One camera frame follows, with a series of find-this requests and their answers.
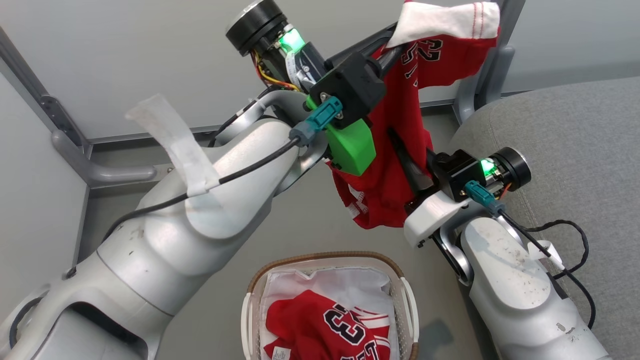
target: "hanging red jersey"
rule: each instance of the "hanging red jersey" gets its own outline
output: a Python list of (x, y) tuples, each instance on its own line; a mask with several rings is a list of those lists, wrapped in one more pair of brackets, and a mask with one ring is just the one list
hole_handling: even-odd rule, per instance
[(387, 47), (408, 47), (385, 78), (387, 95), (369, 115), (376, 159), (360, 177), (333, 169), (338, 193), (361, 227), (403, 226), (407, 216), (404, 205), (413, 193), (387, 129), (396, 131), (414, 162), (427, 173), (426, 148), (432, 144), (422, 123), (418, 90), (451, 85), (474, 75), (496, 45), (499, 14), (495, 3), (452, 8), (411, 1), (403, 5)]
[(271, 360), (389, 360), (389, 323), (306, 290), (269, 307), (266, 326), (278, 339), (264, 350)]

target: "gray cushion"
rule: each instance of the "gray cushion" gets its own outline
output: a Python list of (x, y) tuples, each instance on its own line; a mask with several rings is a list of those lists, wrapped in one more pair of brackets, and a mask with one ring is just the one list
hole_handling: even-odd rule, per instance
[[(525, 155), (531, 183), (506, 196), (523, 225), (563, 218), (585, 230), (587, 264), (575, 275), (596, 302), (594, 333), (615, 360), (640, 359), (640, 78), (527, 92), (491, 103), (461, 126), (450, 149), (486, 157), (505, 146)], [(567, 267), (582, 243), (567, 225), (554, 242)], [(580, 290), (562, 282), (585, 322)]]

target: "gray floor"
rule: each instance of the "gray floor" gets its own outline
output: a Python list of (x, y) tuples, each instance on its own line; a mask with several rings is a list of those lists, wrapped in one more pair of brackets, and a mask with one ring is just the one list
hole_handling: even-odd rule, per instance
[[(451, 109), (430, 109), (424, 114), (436, 151), (443, 151), (458, 127)], [(93, 159), (112, 166), (168, 162), (163, 151), (153, 145), (137, 149), (107, 147), (97, 151)], [(126, 191), (92, 192), (81, 257), (95, 250), (112, 221), (134, 209), (147, 190), (148, 186), (134, 186)], [(307, 204), (306, 212), (300, 211), (300, 204)], [(419, 304), (419, 359), (492, 358), (487, 351), (491, 346), (483, 341), (480, 346), (474, 332), (477, 324), (470, 320), (468, 304), (440, 251), (431, 242), (419, 250), (410, 248), (402, 229), (359, 228), (344, 209), (330, 170), (320, 164), (273, 201), (271, 214), (262, 226), (175, 317), (158, 359), (242, 359), (241, 301), (257, 270), (273, 260), (336, 250), (376, 251), (401, 264)]]

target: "green light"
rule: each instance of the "green light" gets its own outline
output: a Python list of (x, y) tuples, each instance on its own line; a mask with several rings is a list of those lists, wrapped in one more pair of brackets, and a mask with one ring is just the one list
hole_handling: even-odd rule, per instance
[(480, 164), (482, 164), (482, 170), (484, 171), (485, 177), (494, 175), (495, 171), (498, 169), (498, 167), (491, 159), (482, 159), (480, 161)]
[(290, 32), (283, 35), (280, 40), (280, 45), (285, 53), (293, 51), (297, 53), (305, 45), (305, 41), (302, 40), (300, 33), (297, 29), (293, 29)]

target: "teal connector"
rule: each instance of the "teal connector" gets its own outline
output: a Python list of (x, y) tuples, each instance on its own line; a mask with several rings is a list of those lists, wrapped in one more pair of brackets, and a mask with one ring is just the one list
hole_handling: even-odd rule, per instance
[(506, 210), (504, 203), (496, 200), (489, 190), (475, 180), (465, 185), (465, 192), (473, 201), (486, 207), (493, 216), (498, 216), (500, 210)]
[(332, 96), (318, 106), (309, 117), (296, 125), (291, 132), (289, 138), (300, 138), (298, 146), (307, 146), (316, 137), (320, 131), (342, 111), (342, 103), (337, 97)]

